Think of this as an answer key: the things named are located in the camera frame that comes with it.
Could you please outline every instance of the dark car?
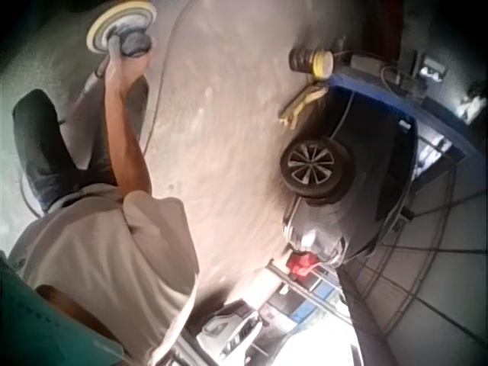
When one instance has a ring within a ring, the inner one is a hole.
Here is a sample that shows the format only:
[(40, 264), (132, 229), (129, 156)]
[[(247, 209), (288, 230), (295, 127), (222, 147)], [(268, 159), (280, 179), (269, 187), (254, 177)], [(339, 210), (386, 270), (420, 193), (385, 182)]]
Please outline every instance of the dark car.
[(371, 253), (399, 216), (417, 127), (403, 112), (343, 88), (331, 88), (325, 106), (314, 130), (281, 157), (281, 174), (297, 195), (284, 235), (295, 252), (337, 267)]

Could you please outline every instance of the gray t-shirt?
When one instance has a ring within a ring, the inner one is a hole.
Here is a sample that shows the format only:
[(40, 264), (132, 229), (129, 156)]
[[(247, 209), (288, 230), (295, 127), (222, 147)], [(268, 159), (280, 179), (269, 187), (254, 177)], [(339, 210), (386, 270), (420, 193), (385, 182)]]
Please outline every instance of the gray t-shirt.
[(142, 191), (93, 194), (47, 214), (8, 259), (98, 318), (137, 364), (155, 364), (194, 306), (199, 267), (183, 203)]

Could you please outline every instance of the garage wall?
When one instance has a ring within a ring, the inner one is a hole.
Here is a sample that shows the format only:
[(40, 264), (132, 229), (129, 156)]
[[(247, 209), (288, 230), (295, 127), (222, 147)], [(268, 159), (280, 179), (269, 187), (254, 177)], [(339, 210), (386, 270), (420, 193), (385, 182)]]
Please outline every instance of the garage wall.
[(398, 364), (486, 364), (486, 166), (439, 167), (414, 185), (412, 222), (346, 270)]

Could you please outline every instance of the car wheel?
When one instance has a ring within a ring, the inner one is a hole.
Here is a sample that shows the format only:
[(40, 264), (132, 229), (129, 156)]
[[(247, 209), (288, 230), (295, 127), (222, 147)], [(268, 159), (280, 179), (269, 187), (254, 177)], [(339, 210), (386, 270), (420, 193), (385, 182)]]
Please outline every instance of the car wheel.
[(289, 145), (280, 161), (284, 182), (295, 194), (325, 198), (342, 183), (350, 164), (347, 150), (331, 139), (301, 140)]

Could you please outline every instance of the man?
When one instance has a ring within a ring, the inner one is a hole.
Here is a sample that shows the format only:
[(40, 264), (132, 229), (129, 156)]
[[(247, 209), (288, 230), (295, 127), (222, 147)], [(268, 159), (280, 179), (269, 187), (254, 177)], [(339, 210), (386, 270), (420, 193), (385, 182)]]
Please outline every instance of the man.
[[(191, 312), (199, 268), (183, 205), (151, 197), (148, 169), (127, 121), (125, 98), (150, 55), (122, 57), (117, 36), (109, 50), (104, 106), (110, 162), (92, 156), (87, 172), (75, 167), (42, 91), (14, 108), (18, 155), (46, 215), (24, 231), (8, 263), (43, 302), (121, 344), (126, 360), (155, 364)], [(30, 309), (26, 316), (42, 306), (22, 304)], [(39, 319), (46, 313), (37, 312)], [(45, 316), (52, 324), (50, 316), (56, 314)]]

